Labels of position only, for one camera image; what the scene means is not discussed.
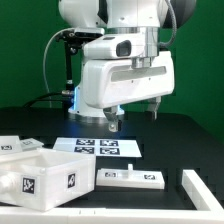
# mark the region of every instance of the black cable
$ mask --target black cable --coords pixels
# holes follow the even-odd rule
[[[58,96],[61,95],[61,92],[52,92],[52,93],[48,93],[42,96],[37,97],[36,99],[43,99],[43,98],[47,98],[49,96]]]
[[[41,99],[44,99],[44,98],[47,98],[47,97],[51,97],[51,96],[58,96],[58,95],[62,95],[61,92],[52,92],[52,93],[48,93],[48,94],[39,96],[39,97],[37,97],[36,99],[31,100],[31,101],[25,103],[25,104],[23,105],[23,107],[30,107],[30,106],[32,106],[34,103],[40,101]],[[53,100],[51,100],[51,98],[50,98],[50,99],[43,100],[43,101],[48,101],[48,102],[50,101],[50,102],[51,102],[51,101],[53,101]]]
[[[33,104],[37,103],[37,102],[67,102],[69,100],[52,100],[52,99],[35,99],[35,100],[31,100],[29,102],[27,102],[26,104],[23,105],[23,107],[31,107]]]

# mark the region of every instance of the white container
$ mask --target white container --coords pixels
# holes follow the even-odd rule
[[[47,211],[94,189],[95,155],[47,149],[0,157],[0,201]]]

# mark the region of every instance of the white bracket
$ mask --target white bracket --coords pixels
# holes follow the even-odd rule
[[[96,185],[164,189],[165,182],[161,172],[137,171],[133,170],[132,164],[129,164],[128,170],[98,170]]]

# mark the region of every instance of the cable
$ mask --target cable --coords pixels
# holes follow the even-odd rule
[[[50,97],[50,96],[58,96],[58,95],[62,95],[61,92],[53,92],[53,93],[48,93],[48,94],[45,94],[45,95],[42,95],[42,96],[39,96],[37,97],[36,99],[43,99],[43,98],[47,98],[47,97]]]
[[[37,102],[67,102],[68,100],[52,100],[52,99],[35,99],[35,100],[31,100],[28,103],[26,103],[25,105],[23,105],[23,107],[31,107],[33,104],[37,103]]]
[[[172,20],[172,36],[170,38],[170,40],[166,43],[164,42],[160,42],[159,43],[159,46],[161,48],[167,48],[169,47],[170,45],[173,44],[174,40],[176,39],[176,34],[177,34],[177,20],[176,20],[176,15],[175,15],[175,12],[174,12],[174,9],[173,9],[173,6],[172,4],[170,3],[170,0],[165,0],[166,1],[166,4],[168,6],[168,9],[169,9],[169,12],[170,12],[170,15],[171,15],[171,20]]]
[[[63,30],[58,31],[57,33],[55,33],[51,37],[51,39],[48,41],[48,43],[46,45],[46,48],[45,48],[45,51],[44,51],[44,57],[43,57],[43,79],[44,79],[44,84],[45,84],[45,88],[46,88],[47,93],[50,93],[50,89],[49,89],[49,85],[48,85],[48,81],[47,81],[47,77],[46,77],[46,59],[47,59],[47,54],[48,54],[49,47],[50,47],[51,43],[53,42],[53,40],[55,39],[55,37],[57,35],[59,35],[61,32],[72,31],[72,30],[74,30],[74,28],[67,28],[67,29],[63,29]]]

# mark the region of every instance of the green backdrop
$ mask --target green backdrop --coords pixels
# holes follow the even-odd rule
[[[0,107],[21,106],[45,93],[42,59],[51,36],[68,25],[61,19],[57,0],[0,1]],[[172,55],[176,88],[163,97],[160,112],[191,116],[224,142],[224,1],[197,0],[193,17],[178,31]],[[170,31],[162,31],[161,39]],[[80,55],[73,58],[74,80],[79,81]],[[64,89],[62,43],[53,43],[47,60],[51,91]],[[126,105],[140,110],[144,103]]]

